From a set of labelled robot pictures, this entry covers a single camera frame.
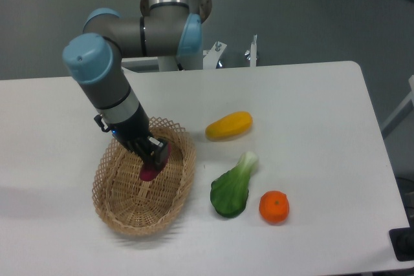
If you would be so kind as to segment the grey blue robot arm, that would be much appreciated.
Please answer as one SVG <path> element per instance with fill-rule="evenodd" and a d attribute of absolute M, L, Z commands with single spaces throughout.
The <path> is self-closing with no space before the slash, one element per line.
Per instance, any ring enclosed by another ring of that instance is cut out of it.
<path fill-rule="evenodd" d="M 149 0 L 148 14 L 122 18 L 109 8 L 93 11 L 83 32 L 63 50 L 73 79 L 96 109 L 95 122 L 155 171 L 169 157 L 167 141 L 157 139 L 149 119 L 122 72 L 124 58 L 192 56 L 202 50 L 202 21 L 190 0 Z"/>

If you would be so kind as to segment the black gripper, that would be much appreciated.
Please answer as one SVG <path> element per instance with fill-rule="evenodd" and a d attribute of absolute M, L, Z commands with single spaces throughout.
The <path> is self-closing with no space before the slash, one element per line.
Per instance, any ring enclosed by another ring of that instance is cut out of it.
<path fill-rule="evenodd" d="M 144 163 L 158 167 L 165 159 L 169 143 L 163 138 L 151 137 L 149 118 L 141 105 L 127 120 L 109 123 L 109 128 L 118 142 Z"/>

